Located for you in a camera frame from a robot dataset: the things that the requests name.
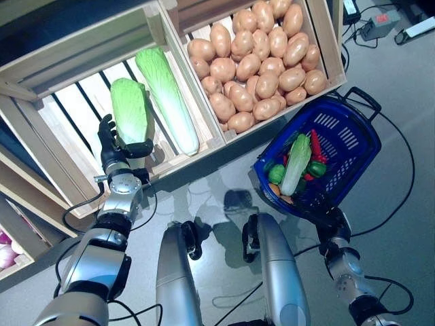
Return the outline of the robot left hand black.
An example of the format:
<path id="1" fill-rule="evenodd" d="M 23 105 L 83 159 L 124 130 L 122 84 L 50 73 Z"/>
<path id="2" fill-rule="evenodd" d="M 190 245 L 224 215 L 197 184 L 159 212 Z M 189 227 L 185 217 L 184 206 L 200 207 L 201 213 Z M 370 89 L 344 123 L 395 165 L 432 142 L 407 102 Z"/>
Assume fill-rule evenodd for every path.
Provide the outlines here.
<path id="1" fill-rule="evenodd" d="M 146 139 L 140 143 L 126 144 L 118 136 L 116 123 L 112 120 L 112 115 L 105 115 L 99 122 L 97 132 L 101 143 L 101 164 L 103 170 L 107 170 L 110 164 L 116 162 L 127 163 L 128 159 L 144 158 L 153 151 L 154 144 L 151 139 Z"/>

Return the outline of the robot right hand black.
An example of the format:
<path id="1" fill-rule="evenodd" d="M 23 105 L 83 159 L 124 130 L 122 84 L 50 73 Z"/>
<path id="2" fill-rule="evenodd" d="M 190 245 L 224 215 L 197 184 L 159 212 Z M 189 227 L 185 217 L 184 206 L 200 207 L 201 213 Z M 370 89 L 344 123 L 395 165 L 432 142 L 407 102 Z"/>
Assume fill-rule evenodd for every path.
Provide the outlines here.
<path id="1" fill-rule="evenodd" d="M 333 238 L 343 238 L 347 242 L 351 238 L 351 228 L 342 210 L 330 197 L 323 193 L 315 206 L 310 206 L 305 217 L 315 225 L 320 243 Z"/>

